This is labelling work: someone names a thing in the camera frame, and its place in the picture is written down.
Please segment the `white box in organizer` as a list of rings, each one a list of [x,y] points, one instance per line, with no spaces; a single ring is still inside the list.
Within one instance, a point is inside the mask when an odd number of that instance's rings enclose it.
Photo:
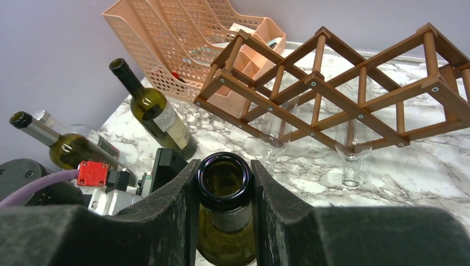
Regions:
[[[238,32],[240,30],[243,30],[244,32],[246,32],[248,34],[253,34],[256,31],[255,29],[251,29],[249,27],[246,27],[246,26],[238,24],[238,23],[233,23],[229,30],[234,31],[234,32]]]

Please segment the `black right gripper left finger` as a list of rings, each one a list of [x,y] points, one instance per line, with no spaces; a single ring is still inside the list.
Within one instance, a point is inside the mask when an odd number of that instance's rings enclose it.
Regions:
[[[114,216],[80,205],[1,209],[1,264],[194,265],[199,164]]]

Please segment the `green wine bottle silver neck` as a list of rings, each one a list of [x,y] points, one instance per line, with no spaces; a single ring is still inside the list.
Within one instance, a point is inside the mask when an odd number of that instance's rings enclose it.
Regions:
[[[64,170],[76,169],[83,161],[104,163],[110,170],[131,173],[128,185],[137,185],[137,177],[130,169],[81,134],[60,134],[25,111],[13,114],[9,123],[48,146],[51,161]]]

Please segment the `clear glass bottle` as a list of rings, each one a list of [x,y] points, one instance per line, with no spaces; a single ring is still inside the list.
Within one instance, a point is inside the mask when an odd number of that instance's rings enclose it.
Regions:
[[[267,112],[259,130],[263,133],[258,139],[262,149],[260,162],[274,176],[278,158],[289,147],[293,126],[272,112]]]
[[[341,183],[358,187],[363,179],[363,160],[372,150],[372,130],[363,123],[364,114],[335,127],[335,148],[343,160]]]

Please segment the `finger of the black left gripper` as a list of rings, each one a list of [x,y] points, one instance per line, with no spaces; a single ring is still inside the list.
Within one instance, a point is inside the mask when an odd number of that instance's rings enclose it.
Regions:
[[[158,148],[152,168],[151,191],[155,191],[173,180],[187,166],[184,160],[173,149]]]

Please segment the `green wine bottle white label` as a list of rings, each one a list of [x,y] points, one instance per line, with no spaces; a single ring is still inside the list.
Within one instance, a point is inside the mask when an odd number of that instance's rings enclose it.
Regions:
[[[109,64],[111,72],[131,95],[130,109],[144,129],[163,148],[173,149],[188,160],[197,150],[197,142],[163,93],[143,86],[123,58]]]

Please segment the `peach plastic file organizer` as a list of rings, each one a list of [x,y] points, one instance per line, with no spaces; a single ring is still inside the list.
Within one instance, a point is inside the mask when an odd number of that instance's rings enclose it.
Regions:
[[[118,1],[103,17],[150,84],[163,94],[193,102],[213,60],[238,32],[233,23],[281,53],[285,33],[268,17],[237,13],[229,1]]]

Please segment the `brown wooden wine rack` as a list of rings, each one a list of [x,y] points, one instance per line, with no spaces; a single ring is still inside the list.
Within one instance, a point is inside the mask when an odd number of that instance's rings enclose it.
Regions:
[[[401,86],[379,69],[418,46],[425,52],[424,78]],[[469,127],[469,97],[460,96],[457,79],[469,89],[469,58],[431,23],[371,58],[364,58],[325,27],[286,57],[239,31],[212,62],[194,102],[255,137],[262,132],[251,121],[271,113],[295,127],[282,140],[310,136],[334,149],[334,140],[324,130],[356,119],[378,133],[373,149],[404,147],[413,140]],[[445,120],[407,131],[403,103],[421,94],[443,106]],[[304,122],[281,107],[293,98],[299,104],[327,99],[341,112]]]

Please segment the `dark green wine bottle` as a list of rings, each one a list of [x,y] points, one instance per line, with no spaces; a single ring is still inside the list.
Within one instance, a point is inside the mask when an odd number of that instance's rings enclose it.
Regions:
[[[231,152],[201,161],[196,173],[200,201],[197,250],[214,265],[249,265],[256,258],[251,198],[253,174]]]

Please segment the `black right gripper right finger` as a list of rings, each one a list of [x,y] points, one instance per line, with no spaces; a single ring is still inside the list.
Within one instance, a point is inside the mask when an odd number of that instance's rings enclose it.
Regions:
[[[258,265],[468,265],[469,236],[433,207],[314,207],[258,160],[253,227]]]

